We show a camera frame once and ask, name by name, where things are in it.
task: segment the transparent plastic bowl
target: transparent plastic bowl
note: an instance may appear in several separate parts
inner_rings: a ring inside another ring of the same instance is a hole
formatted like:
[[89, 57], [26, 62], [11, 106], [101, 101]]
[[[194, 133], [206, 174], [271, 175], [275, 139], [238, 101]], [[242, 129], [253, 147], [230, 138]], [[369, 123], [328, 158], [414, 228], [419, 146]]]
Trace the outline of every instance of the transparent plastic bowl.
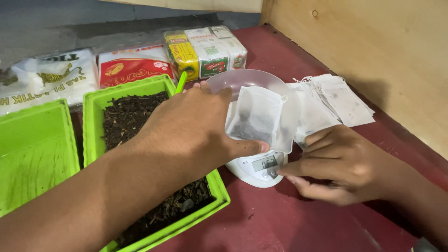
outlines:
[[[291, 153], [293, 150], [293, 137], [299, 124], [301, 110], [295, 92], [281, 79], [260, 70], [241, 69], [222, 72], [211, 77], [207, 82], [213, 93], [218, 92], [222, 88], [231, 87], [233, 90], [232, 102], [238, 99], [241, 87], [264, 87], [281, 96], [287, 96], [288, 99], [283, 104], [280, 116], [275, 150]], [[234, 104], [231, 104], [229, 112], [233, 110], [234, 113]]]

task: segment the green label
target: green label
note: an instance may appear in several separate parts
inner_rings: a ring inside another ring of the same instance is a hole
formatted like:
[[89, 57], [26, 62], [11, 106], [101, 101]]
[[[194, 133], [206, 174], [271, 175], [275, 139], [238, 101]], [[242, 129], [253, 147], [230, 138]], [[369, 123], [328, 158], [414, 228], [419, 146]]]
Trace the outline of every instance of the green label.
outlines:
[[210, 77], [227, 71], [228, 58], [201, 61], [201, 77]]

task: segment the green plastic container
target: green plastic container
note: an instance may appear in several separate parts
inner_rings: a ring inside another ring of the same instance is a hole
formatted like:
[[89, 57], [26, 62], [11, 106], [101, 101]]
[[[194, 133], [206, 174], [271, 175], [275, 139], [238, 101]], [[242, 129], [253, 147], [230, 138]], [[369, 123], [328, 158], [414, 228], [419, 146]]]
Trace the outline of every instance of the green plastic container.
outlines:
[[[111, 105], [108, 101], [112, 98], [119, 99], [128, 95], [153, 95], [162, 91], [166, 91], [168, 96], [171, 97], [174, 95], [175, 89], [176, 87], [170, 77], [167, 74], [163, 74], [85, 94], [82, 118], [84, 130], [84, 166], [89, 165], [103, 155], [106, 149], [106, 145], [104, 140], [101, 139], [101, 136], [104, 135], [103, 109]], [[216, 198], [215, 201], [121, 250], [117, 248], [117, 243], [113, 241], [103, 248], [101, 252], [145, 252], [198, 224], [205, 218], [228, 205], [230, 203], [230, 197], [225, 189], [218, 170], [209, 173], [207, 175], [207, 181], [211, 194]]]
[[0, 117], [0, 217], [77, 173], [65, 99]]

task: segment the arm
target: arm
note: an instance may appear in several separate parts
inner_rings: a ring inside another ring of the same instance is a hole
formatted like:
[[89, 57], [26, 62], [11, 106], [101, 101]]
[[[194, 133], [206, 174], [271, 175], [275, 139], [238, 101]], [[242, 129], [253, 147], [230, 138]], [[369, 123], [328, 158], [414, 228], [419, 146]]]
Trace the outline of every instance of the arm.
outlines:
[[130, 141], [0, 218], [0, 251], [99, 251], [179, 188], [268, 151], [227, 137], [231, 96], [202, 82], [163, 102]]
[[[305, 141], [302, 159], [278, 171], [301, 195], [341, 206], [388, 200], [435, 246], [448, 251], [448, 194], [441, 188], [345, 126], [321, 130]], [[302, 176], [331, 183], [312, 184]]]

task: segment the red table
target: red table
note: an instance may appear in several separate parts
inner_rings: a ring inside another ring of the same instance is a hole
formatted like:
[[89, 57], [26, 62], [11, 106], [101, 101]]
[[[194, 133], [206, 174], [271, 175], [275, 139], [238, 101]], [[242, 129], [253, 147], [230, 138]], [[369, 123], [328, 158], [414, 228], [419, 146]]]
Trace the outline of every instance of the red table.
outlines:
[[[269, 72], [286, 83], [293, 82], [293, 77], [331, 73], [271, 26], [235, 30], [234, 34], [249, 51], [247, 68]], [[376, 111], [376, 122], [354, 129], [447, 190], [448, 162], [360, 97]], [[296, 145], [290, 161], [300, 155]], [[230, 205], [151, 252], [407, 252], [417, 241], [406, 231], [409, 224], [384, 202], [336, 207], [302, 200], [286, 179], [261, 189], [245, 184], [225, 167], [219, 172]]]

